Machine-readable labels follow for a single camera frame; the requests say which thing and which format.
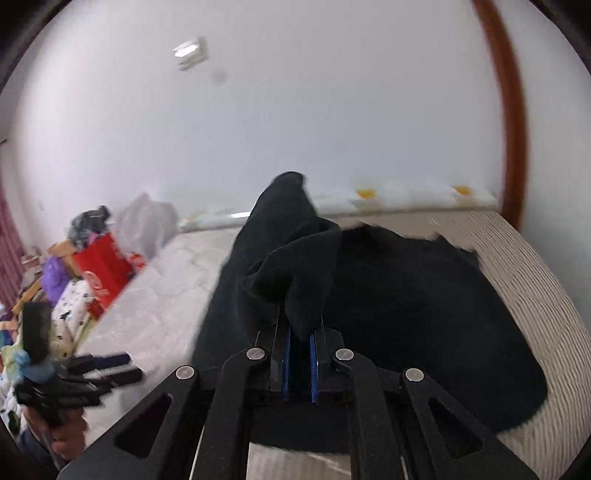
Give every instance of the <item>human hand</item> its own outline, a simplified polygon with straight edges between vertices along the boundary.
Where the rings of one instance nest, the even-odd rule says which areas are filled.
[[[41,414],[34,408],[23,407],[22,413],[27,419],[31,433],[41,445],[45,445],[44,433],[50,433],[54,438],[51,448],[64,460],[73,460],[78,457],[85,448],[84,432],[88,428],[86,420],[82,417],[84,410],[68,410],[66,422],[54,429],[43,420]]]

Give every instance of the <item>pink curtain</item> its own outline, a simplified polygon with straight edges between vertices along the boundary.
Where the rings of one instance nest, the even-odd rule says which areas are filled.
[[[24,248],[0,183],[0,302],[9,310],[21,288]]]

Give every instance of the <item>purple bag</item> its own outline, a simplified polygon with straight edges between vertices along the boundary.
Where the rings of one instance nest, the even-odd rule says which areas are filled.
[[[43,265],[41,286],[52,306],[56,305],[69,281],[70,277],[61,260],[55,255],[49,256]]]

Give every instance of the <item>white plastic bag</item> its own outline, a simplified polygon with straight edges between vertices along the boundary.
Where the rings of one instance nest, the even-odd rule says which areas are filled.
[[[178,233],[174,206],[154,202],[146,192],[113,220],[111,231],[117,246],[136,270],[141,270]]]

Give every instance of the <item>red bag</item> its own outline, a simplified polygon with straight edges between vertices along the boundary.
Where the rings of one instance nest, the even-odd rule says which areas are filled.
[[[92,242],[84,251],[76,253],[74,260],[104,309],[117,298],[134,274],[110,233]]]

